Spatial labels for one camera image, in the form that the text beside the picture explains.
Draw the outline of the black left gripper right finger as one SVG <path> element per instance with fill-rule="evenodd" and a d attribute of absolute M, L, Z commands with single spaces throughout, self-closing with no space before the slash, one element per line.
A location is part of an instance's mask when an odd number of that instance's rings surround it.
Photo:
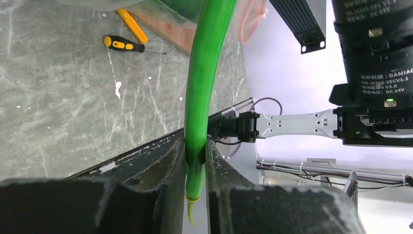
<path fill-rule="evenodd" d="M 362 234 L 352 200 L 317 185 L 263 186 L 226 162 L 206 143 L 208 230 L 211 234 Z"/>

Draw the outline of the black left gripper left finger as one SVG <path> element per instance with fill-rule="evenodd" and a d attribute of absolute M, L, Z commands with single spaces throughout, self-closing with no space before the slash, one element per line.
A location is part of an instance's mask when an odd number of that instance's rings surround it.
<path fill-rule="evenodd" d="M 180 234 L 185 145 L 127 182 L 112 178 L 16 178 L 0 183 L 3 234 Z"/>

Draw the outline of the green toy chili pepper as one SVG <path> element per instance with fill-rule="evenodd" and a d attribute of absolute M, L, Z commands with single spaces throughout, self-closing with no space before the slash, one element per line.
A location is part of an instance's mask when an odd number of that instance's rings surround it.
<path fill-rule="evenodd" d="M 185 198 L 188 220 L 194 224 L 194 204 L 201 196 L 205 179 L 208 113 L 217 66 L 228 29 L 205 31 L 198 24 L 192 45 L 186 86 L 184 140 L 187 163 Z"/>

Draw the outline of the clear pink zip top bag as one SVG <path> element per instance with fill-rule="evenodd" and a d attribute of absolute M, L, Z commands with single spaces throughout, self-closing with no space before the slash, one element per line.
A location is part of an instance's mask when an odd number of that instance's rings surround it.
<path fill-rule="evenodd" d="M 187 29 L 207 21 L 205 31 L 226 28 L 240 42 L 249 41 L 266 14 L 263 0 L 64 0 L 63 4 L 102 12 L 123 8 Z"/>

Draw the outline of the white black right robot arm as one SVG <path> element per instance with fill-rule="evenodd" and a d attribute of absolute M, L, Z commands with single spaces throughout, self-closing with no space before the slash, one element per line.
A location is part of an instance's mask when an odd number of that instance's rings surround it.
<path fill-rule="evenodd" d="M 210 123 L 208 138 L 254 143 L 281 135 L 340 139 L 344 145 L 413 145 L 413 3 L 410 0 L 334 0 L 347 82 L 333 87 L 336 105 L 311 114 L 253 111 Z"/>

